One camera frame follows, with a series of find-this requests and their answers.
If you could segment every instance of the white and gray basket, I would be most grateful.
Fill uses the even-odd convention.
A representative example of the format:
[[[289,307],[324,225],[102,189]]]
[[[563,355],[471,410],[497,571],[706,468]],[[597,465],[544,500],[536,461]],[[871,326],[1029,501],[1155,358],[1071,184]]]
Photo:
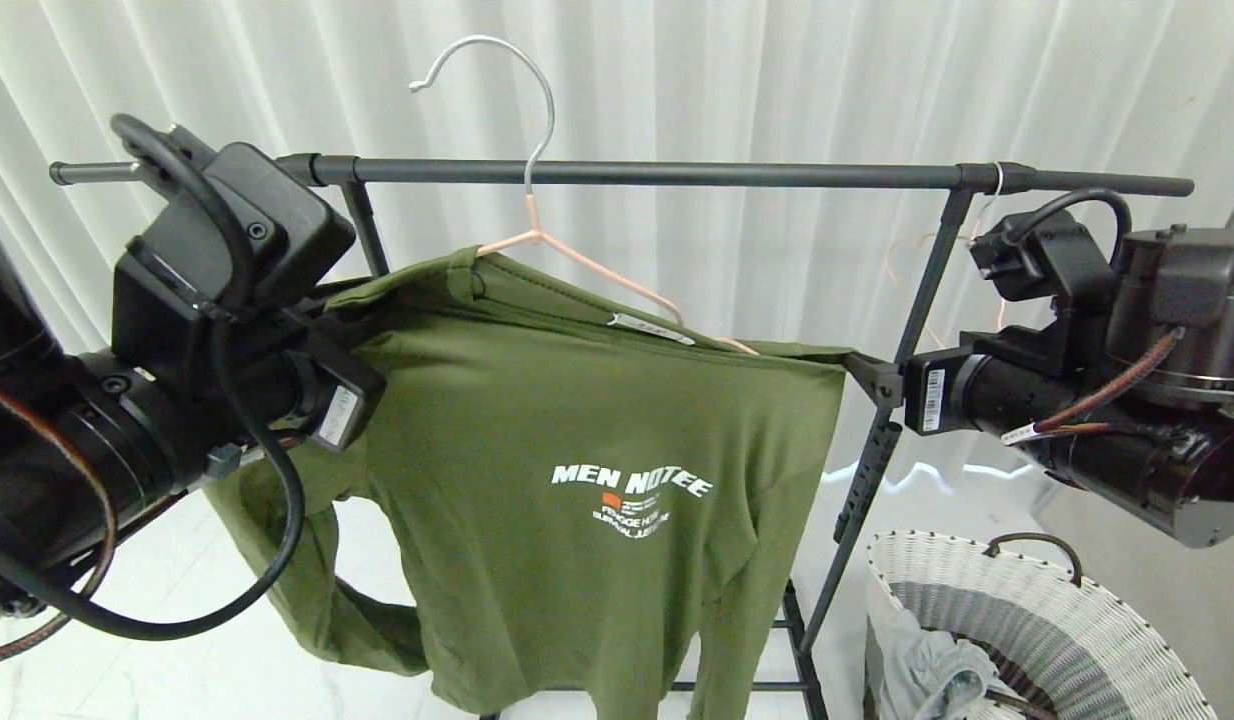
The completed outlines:
[[[1056,543],[1074,571],[1000,552],[1017,538]],[[1060,538],[1009,534],[981,543],[911,530],[874,536],[868,562],[868,719],[887,630],[906,609],[923,629],[981,646],[1004,684],[1061,720],[1215,720],[1169,643],[1114,593],[1083,578]],[[1024,715],[987,700],[969,719]]]

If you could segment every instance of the clothing rack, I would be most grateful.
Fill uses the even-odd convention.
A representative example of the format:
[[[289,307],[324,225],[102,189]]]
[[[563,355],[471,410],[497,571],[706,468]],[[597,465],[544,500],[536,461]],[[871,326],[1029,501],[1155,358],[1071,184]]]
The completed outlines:
[[[368,159],[355,156],[284,156],[279,165],[310,186],[338,186],[366,263],[374,277],[389,273],[381,237],[373,220],[373,204],[366,183],[476,183],[520,184],[524,182],[521,161],[426,161]],[[58,184],[85,182],[136,182],[135,163],[96,163],[69,165],[54,163],[49,173]],[[534,167],[538,184],[634,184],[634,186],[821,186],[877,188],[879,190],[945,190],[946,204],[937,225],[932,249],[924,266],[914,301],[906,316],[905,331],[891,363],[865,354],[850,354],[847,369],[870,400],[876,412],[870,419],[868,438],[858,461],[849,496],[835,521],[835,558],[822,584],[808,625],[805,626],[793,584],[786,583],[782,595],[784,617],[774,629],[786,629],[798,679],[796,682],[755,683],[755,692],[800,692],[810,720],[828,720],[812,650],[826,621],[830,601],[844,578],[847,562],[856,546],[888,459],[901,437],[901,425],[891,420],[901,406],[901,368],[914,354],[938,284],[955,247],[959,228],[967,219],[972,196],[1011,195],[1017,191],[1070,191],[1086,186],[1104,186],[1125,195],[1183,198],[1195,183],[1183,178],[1129,177],[1111,173],[1038,170],[1018,163],[965,163],[956,165],[813,165],[748,163],[597,163],[597,161],[539,161]],[[673,692],[691,692],[694,683],[671,684]],[[499,714],[481,720],[497,720]]]

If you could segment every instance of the shirt sleeve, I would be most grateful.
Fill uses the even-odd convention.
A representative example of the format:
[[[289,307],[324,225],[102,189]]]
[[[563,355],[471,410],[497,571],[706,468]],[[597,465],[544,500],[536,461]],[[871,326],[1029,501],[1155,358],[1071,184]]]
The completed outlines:
[[[267,597],[297,643],[321,659],[416,676],[428,669],[417,610],[376,601],[334,573],[338,525],[333,500],[365,495],[360,437],[342,454],[306,445],[291,452],[306,490],[297,550]],[[269,461],[253,462],[205,488],[221,522],[253,574],[275,556],[284,532],[284,495]]]
[[[752,501],[754,552],[701,620],[701,661],[690,720],[742,720],[750,684],[781,605],[817,495],[821,466],[769,487]]]

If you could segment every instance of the empty hanger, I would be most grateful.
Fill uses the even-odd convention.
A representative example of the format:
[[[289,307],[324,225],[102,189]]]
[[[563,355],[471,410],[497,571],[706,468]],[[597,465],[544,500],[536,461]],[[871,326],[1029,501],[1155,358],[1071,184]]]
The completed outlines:
[[[613,273],[608,268],[603,268],[603,266],[601,266],[600,263],[595,263],[595,261],[586,258],[585,254],[580,254],[580,252],[571,249],[571,247],[568,247],[565,243],[559,242],[557,238],[550,237],[548,233],[540,231],[540,219],[538,217],[538,209],[536,209],[536,200],[533,198],[533,167],[538,161],[538,158],[540,158],[540,152],[544,152],[545,146],[548,146],[548,143],[550,142],[550,136],[554,135],[554,94],[553,91],[550,91],[550,83],[545,79],[545,74],[540,73],[540,68],[536,67],[536,63],[528,56],[526,56],[522,49],[518,49],[518,47],[510,44],[507,41],[503,41],[500,37],[492,37],[487,35],[469,35],[466,37],[463,37],[462,40],[458,40],[457,42],[453,42],[453,44],[449,44],[447,49],[443,51],[443,53],[439,53],[438,58],[436,58],[434,61],[434,64],[429,65],[429,73],[426,73],[426,79],[420,79],[418,82],[408,83],[408,91],[421,91],[433,85],[433,83],[436,82],[436,77],[438,77],[439,74],[439,69],[444,67],[444,63],[445,61],[448,61],[449,56],[455,53],[458,49],[462,49],[462,47],[465,47],[468,44],[479,44],[479,42],[484,42],[485,44],[495,44],[497,47],[502,47],[502,49],[508,49],[511,51],[511,53],[516,56],[516,58],[524,61],[524,64],[527,64],[527,67],[529,67],[529,69],[533,70],[534,77],[538,78],[538,83],[540,84],[540,91],[543,91],[543,94],[545,95],[545,112],[547,112],[545,136],[540,137],[540,142],[538,143],[536,149],[533,149],[533,154],[529,156],[529,161],[527,161],[527,164],[524,165],[524,200],[527,201],[527,207],[529,209],[529,232],[517,233],[517,236],[508,237],[501,242],[485,245],[484,247],[480,247],[479,254],[484,256],[489,254],[489,252],[500,252],[502,249],[507,249],[507,247],[526,241],[534,243],[545,242],[547,245],[553,247],[553,249],[558,249],[563,254],[566,254],[568,258],[571,258],[578,263],[586,266],[586,268],[597,272],[600,275],[611,279],[613,283],[629,288],[629,290],[637,291],[639,293],[639,295],[645,296],[649,300],[653,300],[655,304],[661,305],[663,308],[666,308],[666,310],[671,311],[671,315],[675,316],[675,322],[682,325],[684,315],[680,312],[680,309],[677,309],[677,306],[671,301],[669,301],[668,299],[664,299],[664,296],[656,295],[656,293],[647,290],[644,287],[640,287],[639,283],[629,282],[629,279],[623,278],[621,274]]]

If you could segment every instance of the white floor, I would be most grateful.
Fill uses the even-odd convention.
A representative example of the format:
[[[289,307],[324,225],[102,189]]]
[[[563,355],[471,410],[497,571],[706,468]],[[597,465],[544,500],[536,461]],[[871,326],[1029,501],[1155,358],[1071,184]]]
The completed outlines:
[[[812,613],[835,543],[830,534],[847,494],[847,473],[827,475],[793,578],[805,617]],[[1041,483],[1019,473],[1004,478],[969,471],[954,487],[916,471],[879,493],[863,535],[887,529],[924,529],[988,538],[1037,529],[1029,515]],[[342,552],[338,572],[384,600],[407,600],[402,573],[385,519],[365,501],[339,513]],[[829,714],[859,718],[865,643],[863,542],[849,566],[842,593],[814,648]],[[1050,548],[1028,552],[1048,556]],[[141,617],[178,620],[227,601],[251,583],[251,574],[207,503],[189,498],[126,543],[99,600]],[[1,622],[0,642],[41,620]],[[682,679],[694,678],[690,656]],[[785,634],[774,630],[758,679],[795,679]],[[686,693],[661,704],[661,718],[684,718]],[[268,603],[215,632],[174,643],[111,638],[73,624],[21,659],[0,664],[0,720],[469,720],[429,694],[429,676],[405,679],[325,664],[306,656],[289,637]],[[543,693],[510,708],[506,720],[586,719],[594,708],[579,693]],[[756,694],[749,720],[800,720],[797,694]]]

